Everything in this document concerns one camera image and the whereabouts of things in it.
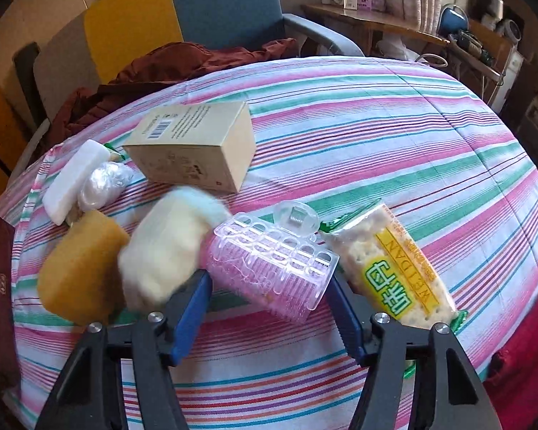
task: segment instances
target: yellow sponge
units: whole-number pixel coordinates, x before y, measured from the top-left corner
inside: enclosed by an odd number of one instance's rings
[[[117,260],[128,234],[111,218],[88,211],[73,224],[38,274],[43,306],[78,325],[108,323],[124,305]]]

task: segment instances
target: crumpled plastic wrap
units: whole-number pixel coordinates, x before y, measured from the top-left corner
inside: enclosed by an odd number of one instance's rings
[[[133,179],[133,170],[123,163],[105,162],[92,171],[82,185],[78,205],[82,211],[113,204]]]
[[[445,284],[385,204],[322,225],[322,231],[351,288],[378,311],[424,329],[457,317]]]

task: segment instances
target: cracker package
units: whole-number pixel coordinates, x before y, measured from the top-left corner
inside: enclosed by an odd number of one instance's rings
[[[458,316],[445,284],[385,204],[322,224],[321,233],[354,292],[378,311],[424,329]]]

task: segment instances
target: stuffed toy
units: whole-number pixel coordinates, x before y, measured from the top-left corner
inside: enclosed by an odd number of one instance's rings
[[[163,306],[197,269],[201,243],[231,214],[206,192],[179,187],[142,219],[118,255],[129,310]]]

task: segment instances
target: barcode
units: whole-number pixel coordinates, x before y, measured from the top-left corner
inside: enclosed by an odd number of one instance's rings
[[[154,128],[153,131],[151,131],[148,139],[159,139],[161,134],[165,132],[165,130],[169,127],[171,124],[171,120],[161,120],[159,124]]]

